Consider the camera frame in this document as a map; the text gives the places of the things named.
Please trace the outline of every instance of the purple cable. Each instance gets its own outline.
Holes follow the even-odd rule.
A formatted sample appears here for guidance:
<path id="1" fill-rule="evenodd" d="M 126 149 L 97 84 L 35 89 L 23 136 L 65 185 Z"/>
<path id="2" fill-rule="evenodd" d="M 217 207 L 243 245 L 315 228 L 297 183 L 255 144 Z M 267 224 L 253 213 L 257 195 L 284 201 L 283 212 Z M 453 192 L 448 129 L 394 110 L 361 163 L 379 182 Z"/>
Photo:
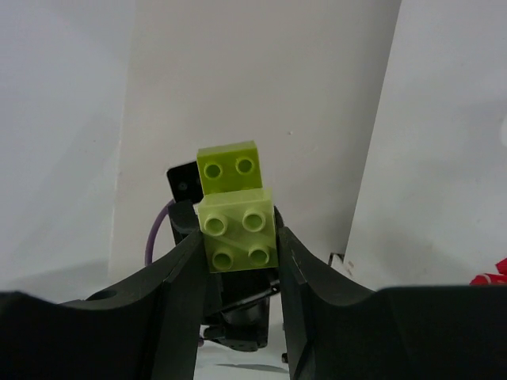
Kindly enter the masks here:
<path id="1" fill-rule="evenodd" d="M 162 222 L 169 215 L 169 206 L 174 203 L 174 199 L 172 199 L 167 205 L 164 206 L 163 209 L 157 215 L 157 218 L 153 222 L 153 226 L 151 226 L 150 234 L 148 235 L 148 241 L 146 242 L 146 249 L 144 250 L 144 266 L 148 266 L 153 262 L 153 248 L 155 247 L 155 239 L 157 238 L 158 230 L 160 230 L 160 226 Z"/>

